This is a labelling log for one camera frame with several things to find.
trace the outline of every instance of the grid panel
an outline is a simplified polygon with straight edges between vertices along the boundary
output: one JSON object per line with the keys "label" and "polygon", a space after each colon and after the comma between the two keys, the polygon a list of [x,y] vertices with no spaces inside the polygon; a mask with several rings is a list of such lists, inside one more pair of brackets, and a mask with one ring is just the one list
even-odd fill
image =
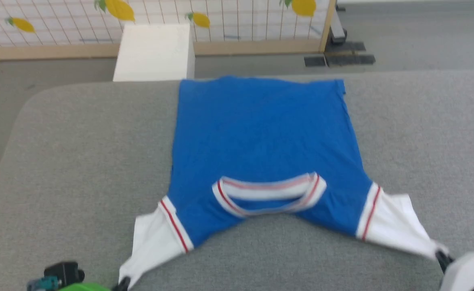
{"label": "grid panel", "polygon": [[321,38],[329,0],[0,0],[0,46],[119,43],[126,23],[191,23],[195,41]]}

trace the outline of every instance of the wire grid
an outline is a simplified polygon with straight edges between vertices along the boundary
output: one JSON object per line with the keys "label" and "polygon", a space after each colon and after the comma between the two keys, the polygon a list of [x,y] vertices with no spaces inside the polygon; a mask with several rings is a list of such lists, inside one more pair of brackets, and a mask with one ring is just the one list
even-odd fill
{"label": "wire grid", "polygon": [[[0,46],[119,43],[128,21],[95,9],[95,0],[0,0]],[[135,23],[191,23],[195,41],[321,38],[329,0],[316,0],[314,16],[298,16],[279,0],[129,0]],[[210,20],[202,27],[195,15]],[[6,22],[21,18],[34,33]]]}

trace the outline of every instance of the blue t-shirt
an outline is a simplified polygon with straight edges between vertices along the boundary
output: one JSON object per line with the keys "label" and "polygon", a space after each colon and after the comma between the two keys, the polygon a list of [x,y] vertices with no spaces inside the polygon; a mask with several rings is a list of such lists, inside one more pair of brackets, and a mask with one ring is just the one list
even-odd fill
{"label": "blue t-shirt", "polygon": [[[342,80],[181,82],[167,197],[194,247],[265,212],[293,212],[355,235],[372,181],[363,169],[344,94]],[[298,188],[271,184],[295,177],[307,181]],[[324,184],[321,193],[307,198],[313,185],[308,181],[320,181],[316,188]],[[219,195],[217,184],[224,183],[228,194]],[[275,196],[276,190],[289,193]],[[310,207],[300,207],[307,199]]]}

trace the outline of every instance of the white sleeve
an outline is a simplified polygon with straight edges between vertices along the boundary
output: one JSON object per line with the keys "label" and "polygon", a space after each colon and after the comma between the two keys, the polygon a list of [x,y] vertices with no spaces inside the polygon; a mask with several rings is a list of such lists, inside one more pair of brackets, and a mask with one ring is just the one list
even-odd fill
{"label": "white sleeve", "polygon": [[436,260],[435,253],[449,253],[429,238],[407,194],[388,195],[377,185],[368,194],[357,238]]}
{"label": "white sleeve", "polygon": [[135,221],[132,256],[120,267],[119,282],[128,276],[132,288],[143,273],[184,253],[167,214],[160,207],[141,215]]}

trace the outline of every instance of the black clamp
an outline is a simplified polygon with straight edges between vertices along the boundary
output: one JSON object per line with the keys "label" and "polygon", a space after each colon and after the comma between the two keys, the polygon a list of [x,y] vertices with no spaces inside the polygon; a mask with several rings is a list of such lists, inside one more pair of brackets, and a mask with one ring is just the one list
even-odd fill
{"label": "black clamp", "polygon": [[442,272],[445,274],[445,270],[454,261],[454,259],[442,251],[436,252],[435,256],[436,256],[436,259],[438,260],[438,263],[440,263],[440,268],[442,268]]}
{"label": "black clamp", "polygon": [[130,287],[130,281],[130,277],[122,278],[120,283],[117,286],[113,287],[111,291],[128,291],[128,287]]}
{"label": "black clamp", "polygon": [[84,280],[84,271],[79,269],[75,261],[62,261],[46,267],[43,275],[58,278],[60,289]]}

